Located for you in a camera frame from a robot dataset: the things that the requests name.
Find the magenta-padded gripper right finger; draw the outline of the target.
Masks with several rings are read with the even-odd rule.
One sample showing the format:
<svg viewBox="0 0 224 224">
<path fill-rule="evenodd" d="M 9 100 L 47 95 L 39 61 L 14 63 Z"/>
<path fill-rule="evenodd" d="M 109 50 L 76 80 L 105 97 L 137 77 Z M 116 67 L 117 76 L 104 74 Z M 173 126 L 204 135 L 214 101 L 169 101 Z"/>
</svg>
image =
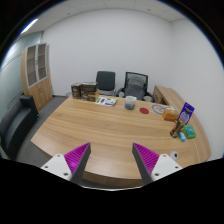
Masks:
<svg viewBox="0 0 224 224">
<path fill-rule="evenodd" d="M 148 185 L 182 169 L 167 154 L 157 154 L 152 150 L 134 143 L 132 153 L 136 160 L 143 185 Z"/>
</svg>

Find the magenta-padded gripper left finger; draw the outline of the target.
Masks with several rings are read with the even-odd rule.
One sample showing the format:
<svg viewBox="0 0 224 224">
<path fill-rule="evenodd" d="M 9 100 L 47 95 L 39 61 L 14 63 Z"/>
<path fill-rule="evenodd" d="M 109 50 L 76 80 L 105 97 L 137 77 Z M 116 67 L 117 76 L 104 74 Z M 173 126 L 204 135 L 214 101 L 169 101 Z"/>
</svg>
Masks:
<svg viewBox="0 0 224 224">
<path fill-rule="evenodd" d="M 42 169 L 73 183 L 80 183 L 91 154 L 91 144 L 86 143 L 67 154 L 56 154 Z"/>
</svg>

